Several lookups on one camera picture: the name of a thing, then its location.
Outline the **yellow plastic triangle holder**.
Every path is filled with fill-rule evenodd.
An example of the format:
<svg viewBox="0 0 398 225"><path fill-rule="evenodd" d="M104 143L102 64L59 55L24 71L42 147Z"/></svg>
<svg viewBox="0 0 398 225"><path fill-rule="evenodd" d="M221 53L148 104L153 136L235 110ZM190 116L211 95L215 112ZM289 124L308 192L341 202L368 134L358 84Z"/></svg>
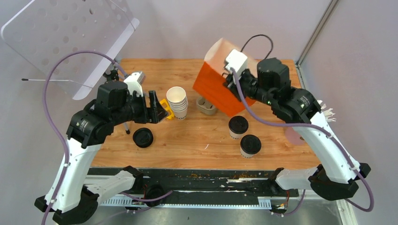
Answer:
<svg viewBox="0 0 398 225"><path fill-rule="evenodd" d="M166 110L166 112L168 113L166 119L167 120L172 120L175 118L174 112L172 111L170 105L168 104L168 101L164 98L160 101L160 104L162 105L162 107Z"/></svg>

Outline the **stack of white paper cups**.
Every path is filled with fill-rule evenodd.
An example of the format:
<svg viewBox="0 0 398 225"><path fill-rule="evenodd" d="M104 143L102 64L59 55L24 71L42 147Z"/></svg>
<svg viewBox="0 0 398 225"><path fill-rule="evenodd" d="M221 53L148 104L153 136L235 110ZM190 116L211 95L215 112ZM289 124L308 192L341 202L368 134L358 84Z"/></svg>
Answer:
<svg viewBox="0 0 398 225"><path fill-rule="evenodd" d="M178 120L184 120L188 111L186 91L179 86L170 88L166 93L169 106Z"/></svg>

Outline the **stacked pulp cup carriers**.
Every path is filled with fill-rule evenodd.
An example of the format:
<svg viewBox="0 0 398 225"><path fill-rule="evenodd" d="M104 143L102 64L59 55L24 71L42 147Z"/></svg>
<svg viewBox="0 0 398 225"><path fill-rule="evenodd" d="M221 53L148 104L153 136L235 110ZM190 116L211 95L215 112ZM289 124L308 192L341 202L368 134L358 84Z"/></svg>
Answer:
<svg viewBox="0 0 398 225"><path fill-rule="evenodd" d="M217 108L204 97L198 97L196 100L197 109L205 115L214 115L217 112Z"/></svg>

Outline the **clear perforated acrylic panel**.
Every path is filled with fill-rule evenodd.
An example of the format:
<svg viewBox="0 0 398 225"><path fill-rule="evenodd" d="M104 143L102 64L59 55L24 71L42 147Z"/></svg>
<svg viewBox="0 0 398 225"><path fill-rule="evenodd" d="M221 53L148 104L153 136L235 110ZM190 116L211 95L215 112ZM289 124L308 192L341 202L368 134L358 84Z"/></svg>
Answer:
<svg viewBox="0 0 398 225"><path fill-rule="evenodd" d="M1 37L81 100L139 23L125 0L33 0L3 25Z"/></svg>

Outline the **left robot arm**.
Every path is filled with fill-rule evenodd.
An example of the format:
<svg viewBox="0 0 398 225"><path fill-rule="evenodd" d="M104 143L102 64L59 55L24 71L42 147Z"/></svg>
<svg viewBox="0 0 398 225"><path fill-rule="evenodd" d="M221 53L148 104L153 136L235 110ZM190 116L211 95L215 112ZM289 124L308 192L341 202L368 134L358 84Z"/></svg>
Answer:
<svg viewBox="0 0 398 225"><path fill-rule="evenodd" d="M85 185L92 161L114 128L125 122L157 124L167 117L157 93L139 94L132 84L106 82L83 110L75 113L62 138L63 163L49 192L35 200L35 206L60 225L76 225L89 220L98 206L113 196L130 191L140 193L143 173L127 166L116 175L93 185Z"/></svg>

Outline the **pink cup of wrapped straws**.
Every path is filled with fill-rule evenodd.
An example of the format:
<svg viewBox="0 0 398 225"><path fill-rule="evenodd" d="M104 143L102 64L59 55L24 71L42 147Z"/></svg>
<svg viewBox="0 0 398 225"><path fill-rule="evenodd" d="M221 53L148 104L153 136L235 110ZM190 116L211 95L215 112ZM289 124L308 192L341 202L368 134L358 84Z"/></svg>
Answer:
<svg viewBox="0 0 398 225"><path fill-rule="evenodd" d="M334 118L335 113L333 112L333 108L327 107L327 105L322 100L317 100L318 104L321 106L321 111L326 118L326 121L334 122L336 118ZM292 127L283 128L284 135L288 142L293 145L303 145L305 143L304 138L296 132Z"/></svg>

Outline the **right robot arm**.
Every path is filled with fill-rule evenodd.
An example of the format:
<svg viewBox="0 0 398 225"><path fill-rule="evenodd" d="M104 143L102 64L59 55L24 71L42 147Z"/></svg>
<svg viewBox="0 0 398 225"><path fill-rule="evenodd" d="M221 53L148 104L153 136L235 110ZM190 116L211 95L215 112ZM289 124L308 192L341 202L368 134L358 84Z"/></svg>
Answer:
<svg viewBox="0 0 398 225"><path fill-rule="evenodd" d="M290 189L311 189L329 201L352 198L359 188L357 181L367 177L370 166L356 161L342 146L316 98L291 85L289 68L276 58L263 59L253 75L246 58L227 57L224 63L229 73L224 86L244 106L247 98L270 106L280 125L299 133L320 161L309 169L276 169L268 182L269 192L278 196Z"/></svg>

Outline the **black coffee cup lid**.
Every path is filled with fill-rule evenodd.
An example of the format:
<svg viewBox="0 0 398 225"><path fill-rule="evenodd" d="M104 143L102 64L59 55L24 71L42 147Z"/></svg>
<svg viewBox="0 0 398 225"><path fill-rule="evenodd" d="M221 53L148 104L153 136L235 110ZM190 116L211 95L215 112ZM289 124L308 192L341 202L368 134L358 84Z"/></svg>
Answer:
<svg viewBox="0 0 398 225"><path fill-rule="evenodd" d="M228 126L233 133L244 134L249 128L249 123L243 116L234 116L229 120Z"/></svg>

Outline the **white tripod stand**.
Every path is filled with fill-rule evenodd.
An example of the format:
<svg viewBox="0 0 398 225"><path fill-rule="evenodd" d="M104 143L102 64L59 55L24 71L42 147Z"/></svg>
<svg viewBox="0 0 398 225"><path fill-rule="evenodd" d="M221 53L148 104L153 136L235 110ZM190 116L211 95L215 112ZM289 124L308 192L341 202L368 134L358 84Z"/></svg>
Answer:
<svg viewBox="0 0 398 225"><path fill-rule="evenodd" d="M108 83L108 82L113 82L113 81L119 81L119 74L118 74L118 72L117 72L117 70L116 69L113 69L113 70L106 70L104 73L103 73L103 77L106 79L106 81L105 81L105 83ZM130 129L129 129L129 127L128 127L128 124L126 123L126 122L124 122L123 123L123 126L124 126L124 129L125 129L125 132L126 132L126 134L130 134Z"/></svg>

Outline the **orange paper bag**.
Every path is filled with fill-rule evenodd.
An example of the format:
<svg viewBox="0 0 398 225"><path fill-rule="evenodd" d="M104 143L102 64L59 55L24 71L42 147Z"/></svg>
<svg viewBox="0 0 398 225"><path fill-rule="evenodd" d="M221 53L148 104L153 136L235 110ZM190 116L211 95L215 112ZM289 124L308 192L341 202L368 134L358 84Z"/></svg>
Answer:
<svg viewBox="0 0 398 225"><path fill-rule="evenodd" d="M243 103L223 86L226 81L226 76L223 75L225 59L234 49L238 50L238 47L225 38L215 42L207 51L192 87L200 96L229 117L245 110Z"/></svg>

